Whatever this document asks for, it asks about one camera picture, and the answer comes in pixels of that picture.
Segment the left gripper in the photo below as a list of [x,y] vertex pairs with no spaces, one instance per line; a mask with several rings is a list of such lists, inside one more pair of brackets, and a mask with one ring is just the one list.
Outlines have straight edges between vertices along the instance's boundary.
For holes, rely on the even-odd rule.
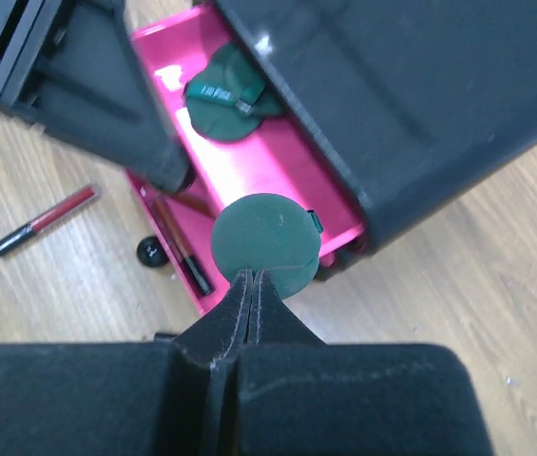
[[0,1],[0,112],[161,190],[190,181],[122,1]]

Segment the pink drawer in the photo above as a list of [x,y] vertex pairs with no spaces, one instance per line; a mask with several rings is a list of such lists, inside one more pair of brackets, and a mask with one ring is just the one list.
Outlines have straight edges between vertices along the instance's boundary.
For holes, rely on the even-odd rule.
[[174,14],[132,34],[134,48],[158,90],[176,136],[194,164],[194,191],[213,213],[244,196],[272,193],[316,212],[323,227],[320,257],[325,266],[336,256],[363,249],[363,222],[331,170],[316,157],[289,118],[267,120],[239,142],[207,140],[191,123],[183,87],[233,36],[209,7]]
[[207,314],[224,297],[228,281],[211,255],[214,217],[204,185],[195,180],[170,198],[132,173],[125,175],[180,281],[200,314]]

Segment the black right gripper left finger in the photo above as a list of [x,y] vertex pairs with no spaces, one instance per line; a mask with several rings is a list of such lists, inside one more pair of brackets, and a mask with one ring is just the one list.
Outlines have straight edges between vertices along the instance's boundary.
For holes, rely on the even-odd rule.
[[232,455],[253,276],[169,342],[0,344],[0,455]]

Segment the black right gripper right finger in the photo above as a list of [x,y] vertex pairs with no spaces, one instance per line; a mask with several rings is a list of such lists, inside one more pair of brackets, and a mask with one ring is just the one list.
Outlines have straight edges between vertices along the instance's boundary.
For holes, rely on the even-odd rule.
[[278,342],[288,310],[271,277],[252,289],[237,363],[242,455],[490,455],[467,368],[433,344]]

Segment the green round compact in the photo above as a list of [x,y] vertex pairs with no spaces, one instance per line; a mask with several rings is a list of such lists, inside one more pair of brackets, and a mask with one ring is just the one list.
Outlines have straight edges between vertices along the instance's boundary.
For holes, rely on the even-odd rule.
[[323,226],[313,210],[277,194],[254,194],[228,205],[211,232],[211,253],[221,275],[266,271],[279,296],[296,295],[315,278]]
[[278,97],[233,42],[212,54],[183,97],[195,131],[222,143],[243,140],[264,120],[284,115]]

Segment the red lip gloss tube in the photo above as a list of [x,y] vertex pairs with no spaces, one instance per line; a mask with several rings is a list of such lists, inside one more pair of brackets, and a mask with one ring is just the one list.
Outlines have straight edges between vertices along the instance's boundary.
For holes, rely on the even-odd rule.
[[203,214],[210,219],[213,219],[215,217],[211,207],[205,202],[205,200],[197,198],[193,194],[190,194],[188,192],[179,192],[174,194],[170,198],[177,203],[184,205],[200,214]]
[[13,250],[31,241],[36,236],[59,222],[69,214],[82,208],[99,196],[95,185],[87,185],[75,193],[59,201],[39,216],[27,221],[24,225],[0,239],[0,257],[5,257]]

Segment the red lip gloss tube front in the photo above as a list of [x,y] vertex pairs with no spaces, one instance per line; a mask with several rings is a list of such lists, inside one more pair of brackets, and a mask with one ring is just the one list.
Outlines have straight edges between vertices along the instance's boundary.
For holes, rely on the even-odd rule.
[[99,196],[95,185],[87,185],[75,193],[59,201],[39,216],[27,221],[24,225],[0,239],[0,257],[5,257],[13,250],[31,241],[36,236],[59,222],[69,214],[82,208]]

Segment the black drawer organizer box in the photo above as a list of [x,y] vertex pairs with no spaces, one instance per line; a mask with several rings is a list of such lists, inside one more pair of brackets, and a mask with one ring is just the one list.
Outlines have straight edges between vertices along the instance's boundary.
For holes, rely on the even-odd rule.
[[537,1],[217,1],[372,255],[537,144]]

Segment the pink bottom drawer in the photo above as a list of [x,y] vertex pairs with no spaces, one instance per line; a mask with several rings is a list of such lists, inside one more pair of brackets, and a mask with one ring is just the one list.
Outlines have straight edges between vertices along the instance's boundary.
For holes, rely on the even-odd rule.
[[132,173],[125,175],[180,281],[200,314],[207,314],[224,297],[228,281],[211,255],[214,217],[204,185],[195,180],[170,198]]

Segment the thin red lip liner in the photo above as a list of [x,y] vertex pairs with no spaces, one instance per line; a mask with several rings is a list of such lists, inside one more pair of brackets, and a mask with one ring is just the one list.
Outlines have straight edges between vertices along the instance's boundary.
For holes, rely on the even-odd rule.
[[171,248],[178,256],[179,264],[187,277],[193,282],[196,292],[201,296],[208,296],[213,293],[214,287],[211,281],[202,268],[189,240],[170,211],[168,204],[163,199],[156,199],[153,202],[153,208],[163,225],[165,236],[169,239]]

